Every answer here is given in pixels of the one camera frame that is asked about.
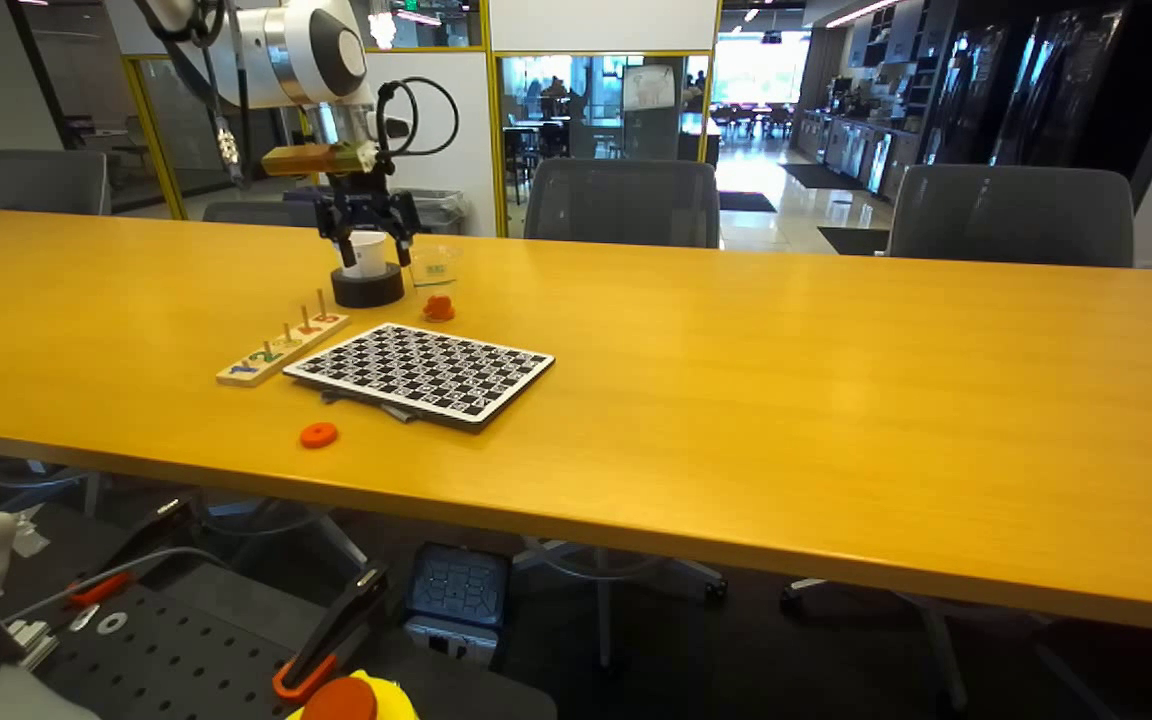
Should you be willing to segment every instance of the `black chair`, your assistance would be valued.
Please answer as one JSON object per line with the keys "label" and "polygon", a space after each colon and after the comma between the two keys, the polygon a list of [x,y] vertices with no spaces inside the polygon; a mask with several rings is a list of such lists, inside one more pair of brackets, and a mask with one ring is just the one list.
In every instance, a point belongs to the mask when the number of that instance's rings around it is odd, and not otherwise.
{"label": "black chair", "polygon": [[[106,152],[0,147],[0,209],[8,211],[108,217],[108,197]],[[76,482],[88,492],[88,513],[96,513],[99,477],[0,456],[0,486],[14,492],[4,506],[44,504]]]}
{"label": "black chair", "polygon": [[571,123],[541,123],[541,157],[571,157]]}
{"label": "black chair", "polygon": [[534,179],[534,169],[538,169],[534,136],[521,126],[507,126],[499,136],[499,147],[504,147],[504,184],[518,191],[518,199],[526,199],[526,184]]}
{"label": "black chair", "polygon": [[545,158],[526,237],[718,246],[720,191],[693,158]]}
{"label": "black chair", "polygon": [[[887,255],[916,258],[1026,258],[1026,262],[1134,262],[1134,184],[1102,169],[1033,162],[914,162],[897,191]],[[789,614],[830,578],[793,578],[780,595]],[[935,598],[899,595],[921,611],[951,712],[970,712],[959,661]]]}
{"label": "black chair", "polygon": [[321,227],[313,199],[216,199],[203,209],[207,224],[281,224]]}
{"label": "black chair", "polygon": [[108,217],[108,157],[0,147],[0,209]]}
{"label": "black chair", "polygon": [[[718,246],[720,204],[708,162],[686,158],[545,158],[534,179],[528,238],[681,245]],[[669,567],[700,587],[704,603],[726,603],[726,576],[636,551],[534,538],[513,567],[556,567],[597,583],[600,669],[611,669],[611,583],[655,578]]]}

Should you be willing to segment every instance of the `ceiling light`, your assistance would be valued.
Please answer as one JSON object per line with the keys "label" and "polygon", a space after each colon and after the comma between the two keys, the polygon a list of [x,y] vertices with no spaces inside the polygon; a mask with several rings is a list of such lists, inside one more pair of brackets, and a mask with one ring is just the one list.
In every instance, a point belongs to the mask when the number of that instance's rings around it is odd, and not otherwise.
{"label": "ceiling light", "polygon": [[425,25],[425,29],[439,29],[445,25],[439,15],[425,15],[425,12],[402,12],[402,18]]}
{"label": "ceiling light", "polygon": [[848,12],[848,15],[830,18],[823,29],[844,29],[844,25],[861,18],[861,15],[871,15],[871,12],[894,8],[894,3],[897,3],[897,0],[866,3],[866,8],[855,8],[855,12]]}

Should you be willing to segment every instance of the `cable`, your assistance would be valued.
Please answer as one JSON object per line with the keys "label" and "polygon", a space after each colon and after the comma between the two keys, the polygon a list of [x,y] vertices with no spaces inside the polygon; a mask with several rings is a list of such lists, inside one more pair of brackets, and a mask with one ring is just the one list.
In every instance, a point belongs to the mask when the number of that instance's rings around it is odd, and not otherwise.
{"label": "cable", "polygon": [[168,29],[153,8],[149,0],[136,0],[144,25],[153,37],[160,37],[166,45],[216,45],[220,37],[220,18],[225,18],[225,8],[228,0],[196,0],[189,8],[189,18],[179,29]]}
{"label": "cable", "polygon": [[[439,91],[439,94],[449,100],[449,112],[454,112],[449,136],[445,136],[439,144],[433,144],[433,147],[411,147],[415,136],[420,136],[420,100],[415,100],[411,85],[425,85],[425,86]],[[395,91],[410,94],[411,126],[410,126],[410,136],[406,136],[402,147],[389,147],[389,100],[391,100]],[[379,86],[376,139],[379,139],[379,157],[386,157],[386,158],[389,158],[389,157],[438,157],[438,152],[454,147],[456,136],[460,136],[460,102],[456,102],[456,94],[454,94],[445,85],[438,85],[438,80],[430,80],[430,76],[402,76],[402,80],[391,80],[391,85]]]}
{"label": "cable", "polygon": [[35,603],[4,614],[4,625],[16,625],[16,620],[25,620],[25,614],[35,614],[35,611],[44,611],[44,607],[51,607],[51,603],[65,603],[65,598],[68,598],[71,591],[81,591],[81,587],[106,583],[106,578],[111,578],[111,576],[126,576],[126,572],[134,572],[134,567],[139,567],[139,564],[155,564],[155,561],[168,561],[168,554],[202,554],[202,561],[207,561],[207,564],[220,564],[220,554],[213,554],[213,551],[203,551],[203,548],[179,548],[179,544],[175,544],[175,548],[155,548],[155,551],[134,554],[134,561],[126,561],[126,564],[111,564],[111,567],[106,567],[106,572],[96,572],[96,576],[84,576],[84,578],[68,583],[65,591],[51,591],[51,595],[44,595],[44,598],[35,598]]}
{"label": "cable", "polygon": [[571,576],[571,578],[585,578],[585,583],[632,583],[632,578],[646,578],[654,576],[650,567],[655,564],[654,554],[636,554],[629,567],[580,567],[576,561],[564,561],[564,548],[571,544],[560,544],[560,548],[528,548],[538,554],[538,564],[560,572],[560,576]]}
{"label": "cable", "polygon": [[313,506],[298,506],[292,521],[283,524],[261,524],[261,521],[225,521],[225,514],[207,514],[203,529],[216,537],[245,537],[245,538],[270,538],[270,537],[287,537],[318,524]]}
{"label": "cable", "polygon": [[456,94],[454,94],[445,85],[430,80],[430,76],[406,76],[406,91],[411,94],[411,86],[410,86],[410,85],[430,85],[433,91],[439,91],[439,94],[449,100],[449,112],[454,112],[454,130],[449,130],[449,139],[445,139],[445,144],[438,144],[438,147],[402,152],[402,157],[438,157],[438,152],[454,147],[454,144],[456,144],[456,136],[460,136],[460,102],[456,102]]}
{"label": "cable", "polygon": [[254,179],[254,100],[247,100],[247,55],[245,55],[245,33],[240,33],[240,12],[235,3],[225,3],[228,12],[228,45],[232,45],[232,80],[240,86],[240,174]]}

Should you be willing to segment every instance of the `floor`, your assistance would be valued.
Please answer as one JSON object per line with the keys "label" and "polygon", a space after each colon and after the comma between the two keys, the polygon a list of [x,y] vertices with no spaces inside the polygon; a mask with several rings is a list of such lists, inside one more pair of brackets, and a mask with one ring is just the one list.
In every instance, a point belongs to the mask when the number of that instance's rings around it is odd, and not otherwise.
{"label": "floor", "polygon": [[[106,524],[134,529],[179,486],[119,480],[106,492]],[[507,554],[518,537],[449,529],[379,513],[336,514],[339,529],[391,572],[389,620],[402,620],[411,561],[425,544]],[[351,576],[318,530],[283,530],[247,551],[247,576],[330,603]],[[548,691],[564,720],[814,720],[814,714],[945,714],[945,688],[928,636],[908,603],[884,591],[832,587],[806,614],[780,611],[789,576],[726,567],[730,603],[618,583],[611,669],[597,669],[597,595],[556,572],[518,572],[507,636],[498,671]],[[1147,714],[1152,633],[1057,625],[1002,607],[935,603],[948,620],[971,714]],[[1082,698],[1038,650],[1048,638],[1077,669]]]}
{"label": "floor", "polygon": [[806,158],[783,136],[730,130],[718,162],[720,191],[766,191],[777,211],[726,211],[726,250],[832,255],[817,227],[887,227],[894,204],[851,187],[806,187],[780,162]]}

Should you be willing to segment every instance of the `wooden table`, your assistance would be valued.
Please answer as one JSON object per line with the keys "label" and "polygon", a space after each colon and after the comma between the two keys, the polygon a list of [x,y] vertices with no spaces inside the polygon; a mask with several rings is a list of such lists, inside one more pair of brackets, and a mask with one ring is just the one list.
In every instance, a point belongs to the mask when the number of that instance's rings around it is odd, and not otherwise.
{"label": "wooden table", "polygon": [[0,211],[0,453],[1152,629],[1152,272],[420,250],[449,332],[556,354],[485,430],[216,382],[326,289],[307,232]]}

